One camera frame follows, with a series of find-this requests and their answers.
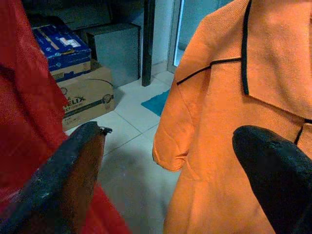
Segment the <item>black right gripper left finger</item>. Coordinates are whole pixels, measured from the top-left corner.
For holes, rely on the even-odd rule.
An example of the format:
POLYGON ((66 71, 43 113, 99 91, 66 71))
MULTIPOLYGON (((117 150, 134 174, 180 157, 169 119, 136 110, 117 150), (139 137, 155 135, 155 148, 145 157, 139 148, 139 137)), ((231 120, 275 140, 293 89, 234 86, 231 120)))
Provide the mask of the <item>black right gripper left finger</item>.
POLYGON ((95 121, 72 132, 9 200, 0 234, 79 234, 111 132, 95 121))

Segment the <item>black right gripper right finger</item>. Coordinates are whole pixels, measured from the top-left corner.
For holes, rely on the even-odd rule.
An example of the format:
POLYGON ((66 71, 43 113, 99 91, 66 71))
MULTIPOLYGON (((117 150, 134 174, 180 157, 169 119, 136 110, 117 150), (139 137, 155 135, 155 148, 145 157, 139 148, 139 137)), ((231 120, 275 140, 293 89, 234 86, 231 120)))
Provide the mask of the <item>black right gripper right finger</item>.
POLYGON ((232 145, 276 234, 312 234, 312 160, 293 142, 252 125, 232 145))

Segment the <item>orange polo shirt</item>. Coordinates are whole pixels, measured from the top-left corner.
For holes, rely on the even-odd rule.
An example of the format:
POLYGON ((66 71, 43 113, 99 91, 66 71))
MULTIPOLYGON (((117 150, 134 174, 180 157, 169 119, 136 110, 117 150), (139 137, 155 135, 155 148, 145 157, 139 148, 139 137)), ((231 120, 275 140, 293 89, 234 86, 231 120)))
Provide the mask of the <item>orange polo shirt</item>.
POLYGON ((232 0, 200 22, 154 138, 180 172, 164 234, 275 234, 233 151, 243 125, 312 159, 312 0, 232 0))

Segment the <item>blue printed box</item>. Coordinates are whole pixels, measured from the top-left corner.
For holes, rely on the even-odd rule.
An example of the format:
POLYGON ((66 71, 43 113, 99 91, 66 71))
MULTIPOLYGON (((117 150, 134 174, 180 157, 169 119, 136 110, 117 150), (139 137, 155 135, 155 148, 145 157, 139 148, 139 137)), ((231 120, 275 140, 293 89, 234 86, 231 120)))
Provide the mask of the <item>blue printed box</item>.
POLYGON ((65 24, 35 27, 33 34, 56 82, 91 71, 91 49, 65 24))

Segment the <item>small printed cardboard box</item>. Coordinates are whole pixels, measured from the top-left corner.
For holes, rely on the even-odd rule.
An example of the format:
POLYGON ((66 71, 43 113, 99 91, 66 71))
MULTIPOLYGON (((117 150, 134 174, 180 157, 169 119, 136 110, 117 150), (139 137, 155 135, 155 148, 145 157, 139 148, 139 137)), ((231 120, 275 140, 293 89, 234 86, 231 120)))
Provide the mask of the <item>small printed cardboard box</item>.
POLYGON ((115 108, 111 70, 101 66, 87 74, 58 83, 67 98, 63 107, 64 131, 104 115, 115 108))

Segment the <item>grey square box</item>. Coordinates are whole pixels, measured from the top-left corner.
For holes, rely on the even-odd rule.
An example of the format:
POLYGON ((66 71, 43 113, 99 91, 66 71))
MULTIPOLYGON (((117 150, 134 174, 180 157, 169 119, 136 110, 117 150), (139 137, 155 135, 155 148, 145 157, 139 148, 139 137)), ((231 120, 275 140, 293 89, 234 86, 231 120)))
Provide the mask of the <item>grey square box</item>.
POLYGON ((108 24, 83 31, 92 58, 112 72, 113 87, 140 78, 140 26, 108 24))

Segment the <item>black metal shelf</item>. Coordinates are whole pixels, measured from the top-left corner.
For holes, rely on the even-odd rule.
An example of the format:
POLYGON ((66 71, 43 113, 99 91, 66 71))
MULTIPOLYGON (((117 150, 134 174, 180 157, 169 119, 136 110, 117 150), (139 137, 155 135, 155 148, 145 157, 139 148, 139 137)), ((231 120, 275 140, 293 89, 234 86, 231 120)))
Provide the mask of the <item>black metal shelf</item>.
MULTIPOLYGON (((150 84, 155 0, 21 1, 33 28, 49 24, 65 24, 86 44, 83 33, 85 29, 119 23, 140 26, 139 79, 144 85, 150 84)), ((91 57, 91 71, 93 65, 103 66, 91 57)))

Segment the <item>teal floor mat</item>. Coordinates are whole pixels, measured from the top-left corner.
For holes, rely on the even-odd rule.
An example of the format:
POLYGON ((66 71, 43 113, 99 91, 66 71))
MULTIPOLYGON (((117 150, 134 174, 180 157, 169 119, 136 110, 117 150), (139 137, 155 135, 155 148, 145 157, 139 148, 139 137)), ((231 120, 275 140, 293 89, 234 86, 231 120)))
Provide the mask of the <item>teal floor mat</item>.
POLYGON ((160 117, 165 106, 169 91, 170 90, 167 90, 159 95, 156 95, 151 99, 142 102, 141 105, 160 117))

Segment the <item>white door frame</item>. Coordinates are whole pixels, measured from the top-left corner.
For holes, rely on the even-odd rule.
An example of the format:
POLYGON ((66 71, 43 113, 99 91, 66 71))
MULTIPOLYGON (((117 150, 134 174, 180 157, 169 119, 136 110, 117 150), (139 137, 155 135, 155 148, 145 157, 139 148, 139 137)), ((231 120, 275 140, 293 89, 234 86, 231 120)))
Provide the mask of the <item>white door frame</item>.
POLYGON ((183 7, 184 0, 174 0, 173 3, 173 12, 171 20, 171 31, 170 31, 170 40, 168 47, 168 60, 167 60, 167 70, 171 73, 174 73, 176 70, 175 60, 178 51, 178 42, 180 27, 183 16, 183 7))

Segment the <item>red polo shirt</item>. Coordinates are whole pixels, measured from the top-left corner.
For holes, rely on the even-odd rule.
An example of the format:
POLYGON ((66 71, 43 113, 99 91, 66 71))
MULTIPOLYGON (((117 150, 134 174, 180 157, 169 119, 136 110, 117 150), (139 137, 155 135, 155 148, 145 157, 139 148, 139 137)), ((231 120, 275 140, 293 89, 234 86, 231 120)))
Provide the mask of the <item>red polo shirt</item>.
MULTIPOLYGON (((0 214, 70 136, 62 126, 66 102, 21 0, 0 0, 0 214)), ((97 182, 79 234, 131 234, 97 182)))

